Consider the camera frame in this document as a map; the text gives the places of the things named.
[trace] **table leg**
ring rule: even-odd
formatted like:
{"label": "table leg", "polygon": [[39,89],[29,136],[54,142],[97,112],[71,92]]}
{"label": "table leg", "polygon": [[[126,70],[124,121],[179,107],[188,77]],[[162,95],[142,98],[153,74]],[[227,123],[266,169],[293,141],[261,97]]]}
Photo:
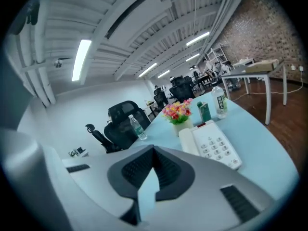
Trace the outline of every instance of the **table leg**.
{"label": "table leg", "polygon": [[283,105],[287,104],[287,74],[283,65]]}
{"label": "table leg", "polygon": [[152,114],[154,115],[154,117],[156,117],[156,115],[155,115],[155,113],[154,113],[154,111],[152,109],[152,106],[150,106],[150,110],[151,110]]}
{"label": "table leg", "polygon": [[223,82],[223,85],[225,86],[227,98],[228,98],[229,100],[231,100],[231,99],[230,99],[230,93],[229,93],[229,89],[228,89],[228,85],[227,85],[226,79],[222,79],[222,82]]}
{"label": "table leg", "polygon": [[246,78],[244,78],[244,82],[245,82],[246,92],[247,92],[247,94],[249,94],[249,89],[248,89],[248,84],[247,84]]}
{"label": "table leg", "polygon": [[268,125],[270,123],[270,112],[271,112],[271,93],[270,93],[270,77],[266,75],[264,77],[265,81],[265,89],[266,89],[266,117],[265,124]]}

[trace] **ceiling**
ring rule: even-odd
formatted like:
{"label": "ceiling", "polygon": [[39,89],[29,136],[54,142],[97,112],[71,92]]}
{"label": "ceiling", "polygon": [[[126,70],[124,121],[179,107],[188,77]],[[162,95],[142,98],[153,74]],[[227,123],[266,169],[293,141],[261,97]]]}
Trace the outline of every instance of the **ceiling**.
{"label": "ceiling", "polygon": [[[72,87],[91,85],[92,82],[97,83],[94,80],[98,78],[101,82],[137,79],[153,63],[157,65],[144,78],[157,77],[167,69],[172,70],[188,57],[205,49],[205,43],[213,38],[214,27],[220,16],[224,15],[223,8],[227,5],[222,4],[223,0],[196,0],[195,11],[195,0],[160,0],[170,3],[170,7],[161,14],[159,20],[144,26],[129,44],[117,42],[115,45],[107,38],[109,30],[117,29],[125,15],[129,16],[136,9],[134,5],[142,1],[49,0],[44,63],[52,88],[59,84]],[[186,47],[188,41],[205,32],[210,32],[210,36]],[[35,62],[34,27],[30,35]],[[73,83],[72,72],[81,39],[90,39],[92,44],[83,64],[80,81]],[[70,59],[63,60],[62,67],[56,68],[53,63],[59,58]],[[195,58],[191,62],[193,64],[198,60]],[[32,68],[40,66],[42,64],[34,64]]]}

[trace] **plastic bottle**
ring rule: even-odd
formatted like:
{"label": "plastic bottle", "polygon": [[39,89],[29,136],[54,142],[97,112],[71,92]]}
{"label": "plastic bottle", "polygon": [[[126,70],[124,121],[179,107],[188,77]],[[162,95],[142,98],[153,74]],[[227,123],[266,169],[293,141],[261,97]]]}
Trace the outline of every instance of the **plastic bottle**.
{"label": "plastic bottle", "polygon": [[218,83],[213,83],[212,84],[213,89],[212,89],[212,97],[217,113],[217,117],[219,119],[223,119],[227,117],[227,100],[225,97],[225,92],[221,87],[218,86]]}
{"label": "plastic bottle", "polygon": [[136,135],[139,137],[139,139],[146,140],[148,136],[145,134],[142,126],[139,124],[139,122],[134,118],[133,115],[128,116],[130,118],[130,124],[135,130]]}

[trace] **green bottle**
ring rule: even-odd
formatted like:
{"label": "green bottle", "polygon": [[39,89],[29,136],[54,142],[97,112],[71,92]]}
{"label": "green bottle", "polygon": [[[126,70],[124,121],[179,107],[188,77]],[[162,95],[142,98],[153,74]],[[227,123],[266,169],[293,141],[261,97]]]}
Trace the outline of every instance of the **green bottle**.
{"label": "green bottle", "polygon": [[203,122],[207,122],[212,119],[207,103],[198,102],[197,106],[199,108],[199,113]]}

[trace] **wooden floor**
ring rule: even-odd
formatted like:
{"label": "wooden floor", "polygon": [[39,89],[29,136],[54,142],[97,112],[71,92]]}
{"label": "wooden floor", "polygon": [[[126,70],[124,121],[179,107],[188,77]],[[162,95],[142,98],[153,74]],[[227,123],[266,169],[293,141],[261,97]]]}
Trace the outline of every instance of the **wooden floor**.
{"label": "wooden floor", "polygon": [[[282,82],[271,80],[272,92],[282,92]],[[265,84],[262,80],[251,78],[250,92],[265,92]],[[300,86],[287,84],[288,91],[296,90]],[[231,100],[235,100],[246,93],[244,81],[241,88],[230,92]],[[301,90],[287,95],[287,105],[282,104],[282,94],[272,94],[271,96],[271,116],[270,124],[265,125],[266,95],[249,94],[244,95],[234,101],[243,109],[248,111],[279,140],[293,160],[297,170],[302,171],[307,149],[307,94],[308,89]]]}

